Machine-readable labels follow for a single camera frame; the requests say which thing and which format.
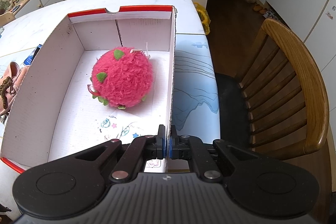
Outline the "pink strawberry plush ball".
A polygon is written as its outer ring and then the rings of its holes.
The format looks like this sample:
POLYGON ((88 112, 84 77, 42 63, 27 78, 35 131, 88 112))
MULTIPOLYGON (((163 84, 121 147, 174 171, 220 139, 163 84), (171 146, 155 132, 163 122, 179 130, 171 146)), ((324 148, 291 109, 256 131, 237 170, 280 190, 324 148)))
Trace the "pink strawberry plush ball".
POLYGON ((146 99, 154 81, 149 56, 132 47, 116 47, 94 64, 88 90, 105 106, 133 107, 146 99))

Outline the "red white storage box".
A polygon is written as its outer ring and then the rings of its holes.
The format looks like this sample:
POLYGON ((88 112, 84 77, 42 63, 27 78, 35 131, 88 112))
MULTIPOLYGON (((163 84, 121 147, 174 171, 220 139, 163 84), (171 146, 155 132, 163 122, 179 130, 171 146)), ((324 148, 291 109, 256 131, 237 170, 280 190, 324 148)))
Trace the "red white storage box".
POLYGON ((170 135, 174 85, 173 6, 122 6, 66 15, 34 58, 7 119, 1 161, 17 173, 105 142, 98 123, 128 113, 166 128, 170 135), (92 68, 118 46, 142 50, 153 66, 153 86, 140 104, 105 106, 88 90, 92 68))

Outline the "pink fleece hat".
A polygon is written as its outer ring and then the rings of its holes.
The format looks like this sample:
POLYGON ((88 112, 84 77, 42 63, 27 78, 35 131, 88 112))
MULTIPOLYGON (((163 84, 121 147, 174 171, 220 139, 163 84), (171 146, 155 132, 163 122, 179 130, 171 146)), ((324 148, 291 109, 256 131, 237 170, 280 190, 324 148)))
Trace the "pink fleece hat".
POLYGON ((29 65, 20 68, 14 61, 6 68, 1 77, 1 115, 8 113, 11 109, 14 98, 17 96, 29 68, 29 65))

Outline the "blue illustrated table mat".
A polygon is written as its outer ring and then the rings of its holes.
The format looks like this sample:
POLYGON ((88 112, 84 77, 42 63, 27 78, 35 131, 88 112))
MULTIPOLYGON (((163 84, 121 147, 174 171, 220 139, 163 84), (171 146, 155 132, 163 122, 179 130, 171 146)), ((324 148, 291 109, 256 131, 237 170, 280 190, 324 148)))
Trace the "blue illustrated table mat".
POLYGON ((205 35, 176 36, 172 124, 179 135, 204 143, 221 137, 218 88, 205 35))

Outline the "near wooden chair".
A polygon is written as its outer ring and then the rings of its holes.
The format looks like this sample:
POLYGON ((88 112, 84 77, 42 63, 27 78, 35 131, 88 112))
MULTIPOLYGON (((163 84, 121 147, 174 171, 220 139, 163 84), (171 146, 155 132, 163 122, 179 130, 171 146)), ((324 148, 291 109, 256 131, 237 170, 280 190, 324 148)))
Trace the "near wooden chair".
POLYGON ((288 160, 319 151, 329 126, 322 75, 300 38, 266 19, 234 76, 216 74, 220 136, 288 160))

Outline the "yellow bag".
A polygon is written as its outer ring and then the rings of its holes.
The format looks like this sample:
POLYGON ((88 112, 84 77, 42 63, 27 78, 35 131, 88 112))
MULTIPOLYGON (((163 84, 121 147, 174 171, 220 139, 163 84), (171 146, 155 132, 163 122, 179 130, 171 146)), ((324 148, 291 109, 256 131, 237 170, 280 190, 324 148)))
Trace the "yellow bag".
POLYGON ((208 12, 206 8, 200 5, 198 2, 194 2, 194 6, 201 20, 201 24, 203 26, 205 35, 208 35, 210 33, 210 22, 211 22, 208 12))

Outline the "blue tissue pack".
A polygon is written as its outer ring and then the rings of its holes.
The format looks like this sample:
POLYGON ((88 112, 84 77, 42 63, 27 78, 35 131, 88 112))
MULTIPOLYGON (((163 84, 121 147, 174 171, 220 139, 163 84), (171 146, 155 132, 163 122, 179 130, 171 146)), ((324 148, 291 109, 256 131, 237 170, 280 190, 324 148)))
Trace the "blue tissue pack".
POLYGON ((31 65, 31 63, 33 62, 34 58, 36 57, 36 55, 38 54, 38 52, 40 51, 40 49, 42 48, 42 45, 39 44, 30 54, 29 56, 25 59, 25 61, 23 61, 23 64, 25 66, 27 65, 31 65))

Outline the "white cabinet unit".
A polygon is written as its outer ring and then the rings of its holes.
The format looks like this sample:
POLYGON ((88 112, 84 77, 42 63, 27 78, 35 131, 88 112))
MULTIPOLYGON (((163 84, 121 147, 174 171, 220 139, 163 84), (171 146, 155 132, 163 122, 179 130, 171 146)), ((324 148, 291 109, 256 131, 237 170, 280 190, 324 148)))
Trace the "white cabinet unit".
POLYGON ((335 0, 266 0, 305 43, 326 84, 335 110, 335 0))

